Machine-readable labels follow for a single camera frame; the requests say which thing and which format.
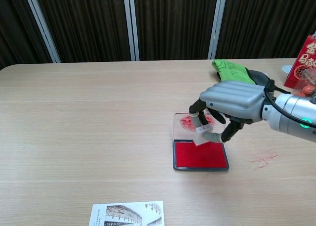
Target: wooden table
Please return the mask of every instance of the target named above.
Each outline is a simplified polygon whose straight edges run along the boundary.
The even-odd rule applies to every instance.
[[[282,87],[294,59],[238,60]],[[209,60],[0,71],[0,225],[87,226],[92,204],[163,200],[167,226],[316,225],[315,143],[245,126],[228,172],[172,168],[173,114],[218,82]]]

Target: black curtain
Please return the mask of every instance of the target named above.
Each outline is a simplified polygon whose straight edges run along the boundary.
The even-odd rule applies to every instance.
[[[124,0],[38,0],[62,62],[131,60]]]
[[[135,0],[141,60],[207,59],[216,0]]]
[[[316,0],[226,0],[216,58],[296,57],[316,30]]]
[[[0,70],[12,64],[51,62],[27,0],[0,0]]]

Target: black cable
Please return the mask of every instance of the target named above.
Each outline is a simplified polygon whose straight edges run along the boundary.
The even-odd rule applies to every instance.
[[[297,123],[300,123],[302,125],[305,125],[305,126],[308,126],[308,127],[312,127],[312,128],[315,128],[316,129],[316,124],[313,124],[313,123],[309,123],[309,122],[306,122],[306,121],[303,121],[291,114],[289,114],[288,112],[284,111],[281,107],[279,107],[271,98],[270,94],[269,94],[269,91],[268,89],[264,89],[264,92],[265,92],[265,96],[266,96],[266,99],[269,101],[269,103],[279,112],[281,113],[283,116],[286,116],[288,119],[292,120],[292,121],[295,121]]]

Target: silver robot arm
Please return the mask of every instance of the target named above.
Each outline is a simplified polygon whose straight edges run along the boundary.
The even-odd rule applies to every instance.
[[[244,124],[265,120],[273,130],[316,142],[315,98],[281,94],[276,101],[273,93],[274,81],[266,87],[237,81],[222,81],[200,94],[189,110],[196,128],[207,125],[203,110],[208,109],[222,124],[226,121],[220,113],[230,119],[222,133],[205,132],[204,139],[226,142],[241,130]]]

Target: red packaging box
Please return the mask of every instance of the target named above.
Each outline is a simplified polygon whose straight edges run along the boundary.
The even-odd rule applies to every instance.
[[[305,69],[316,68],[316,37],[308,36],[300,54],[298,55],[291,72],[288,74],[284,86],[294,88],[301,79]]]

